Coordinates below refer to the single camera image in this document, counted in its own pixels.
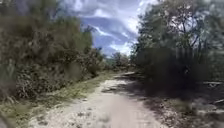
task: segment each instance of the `grass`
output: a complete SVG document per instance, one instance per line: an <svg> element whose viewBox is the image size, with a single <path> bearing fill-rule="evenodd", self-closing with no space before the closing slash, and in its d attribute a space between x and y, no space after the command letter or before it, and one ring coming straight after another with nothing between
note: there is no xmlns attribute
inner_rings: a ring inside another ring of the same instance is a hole
<svg viewBox="0 0 224 128"><path fill-rule="evenodd" d="M79 82L74 86L68 86L55 92L43 94L36 100L23 100L13 104L2 102L0 103L0 111L9 119L12 125L17 128L26 128L31 117L44 113L61 103L86 97L88 93L93 92L99 86L100 82L110 79L114 75L115 73L113 72L103 72L94 79Z"/></svg>

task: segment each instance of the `treeline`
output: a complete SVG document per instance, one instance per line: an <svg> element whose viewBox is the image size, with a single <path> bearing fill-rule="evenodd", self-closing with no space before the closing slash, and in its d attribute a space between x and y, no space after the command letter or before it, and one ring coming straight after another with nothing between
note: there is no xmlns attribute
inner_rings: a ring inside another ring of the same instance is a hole
<svg viewBox="0 0 224 128"><path fill-rule="evenodd" d="M224 80L223 7L218 0L161 0L141 16L132 62L147 88L181 93Z"/></svg>
<svg viewBox="0 0 224 128"><path fill-rule="evenodd" d="M105 60L105 70L112 71L128 71L131 70L130 57L120 52L114 53Z"/></svg>
<svg viewBox="0 0 224 128"><path fill-rule="evenodd" d="M97 76L104 56L56 0L0 4L0 98L35 98Z"/></svg>

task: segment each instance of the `bush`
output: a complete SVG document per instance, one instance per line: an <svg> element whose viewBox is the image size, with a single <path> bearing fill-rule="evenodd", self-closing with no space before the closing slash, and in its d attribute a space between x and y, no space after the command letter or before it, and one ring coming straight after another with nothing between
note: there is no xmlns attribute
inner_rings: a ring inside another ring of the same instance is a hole
<svg viewBox="0 0 224 128"><path fill-rule="evenodd" d="M81 28L55 0L25 6L21 11L12 0L0 7L1 98L35 98L97 75L102 55L92 48L89 27Z"/></svg>

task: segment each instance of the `green tree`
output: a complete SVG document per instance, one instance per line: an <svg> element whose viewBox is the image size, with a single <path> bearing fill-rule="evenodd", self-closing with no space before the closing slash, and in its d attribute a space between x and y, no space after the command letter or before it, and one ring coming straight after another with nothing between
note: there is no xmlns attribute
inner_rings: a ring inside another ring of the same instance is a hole
<svg viewBox="0 0 224 128"><path fill-rule="evenodd" d="M223 26L223 16L217 15L220 4L162 0L152 6L141 16L134 63L151 81L161 85L187 89L209 79L210 53L223 48L222 34L216 30Z"/></svg>
<svg viewBox="0 0 224 128"><path fill-rule="evenodd" d="M2 97L36 97L100 70L91 29L81 28L58 1L5 0L0 12Z"/></svg>

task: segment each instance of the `ground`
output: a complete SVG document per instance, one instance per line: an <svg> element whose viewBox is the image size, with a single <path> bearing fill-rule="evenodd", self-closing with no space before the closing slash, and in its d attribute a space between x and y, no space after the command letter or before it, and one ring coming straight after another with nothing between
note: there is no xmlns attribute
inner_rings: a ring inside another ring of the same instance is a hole
<svg viewBox="0 0 224 128"><path fill-rule="evenodd" d="M121 75L101 83L93 94L33 117L30 128L167 128L144 103L127 91L135 81Z"/></svg>

